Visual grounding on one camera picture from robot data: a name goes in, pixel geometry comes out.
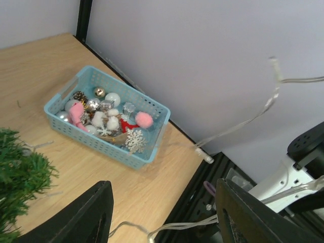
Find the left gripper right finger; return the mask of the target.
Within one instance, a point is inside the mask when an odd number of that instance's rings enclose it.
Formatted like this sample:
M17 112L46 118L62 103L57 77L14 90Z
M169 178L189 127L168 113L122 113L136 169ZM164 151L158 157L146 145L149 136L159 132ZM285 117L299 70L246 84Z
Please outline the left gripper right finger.
M223 242L323 242L230 180L217 181L215 201Z

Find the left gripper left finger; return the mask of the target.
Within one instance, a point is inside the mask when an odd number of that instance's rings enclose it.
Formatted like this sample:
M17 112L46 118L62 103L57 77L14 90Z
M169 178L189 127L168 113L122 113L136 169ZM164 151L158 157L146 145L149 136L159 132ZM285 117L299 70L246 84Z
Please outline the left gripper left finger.
M113 213L110 181L99 181L15 242L108 242Z

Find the clear string lights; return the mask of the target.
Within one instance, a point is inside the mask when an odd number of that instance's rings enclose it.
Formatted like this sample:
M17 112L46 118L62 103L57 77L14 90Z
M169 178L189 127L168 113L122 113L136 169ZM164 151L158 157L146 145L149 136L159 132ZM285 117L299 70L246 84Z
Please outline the clear string lights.
M43 148L60 176L48 196L31 204L19 219L29 232L55 215L99 180L113 187L112 228L129 221L152 231L163 225L201 159L192 141L223 132L253 118L274 86L274 71L266 57L217 58L187 65L177 60L113 61L146 94L171 110L162 147L155 161L133 170L44 128ZM301 132L323 121L323 83L284 84L266 114L243 128L208 143L209 153L224 152L259 182L274 172L288 144Z

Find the small green christmas tree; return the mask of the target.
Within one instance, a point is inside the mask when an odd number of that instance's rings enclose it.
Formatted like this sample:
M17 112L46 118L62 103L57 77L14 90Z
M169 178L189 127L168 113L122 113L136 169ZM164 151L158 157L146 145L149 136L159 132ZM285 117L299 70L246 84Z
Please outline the small green christmas tree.
M28 213L30 200L51 187L58 170L37 146L27 145L19 132L1 128L1 242L20 236L17 217Z

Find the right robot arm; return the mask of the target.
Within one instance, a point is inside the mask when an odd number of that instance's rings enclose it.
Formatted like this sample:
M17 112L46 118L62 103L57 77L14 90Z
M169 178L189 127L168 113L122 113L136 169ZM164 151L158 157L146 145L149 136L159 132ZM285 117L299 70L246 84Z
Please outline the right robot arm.
M279 213L294 202L321 190L302 189L309 182L323 185L323 123L295 138L278 169L249 193Z

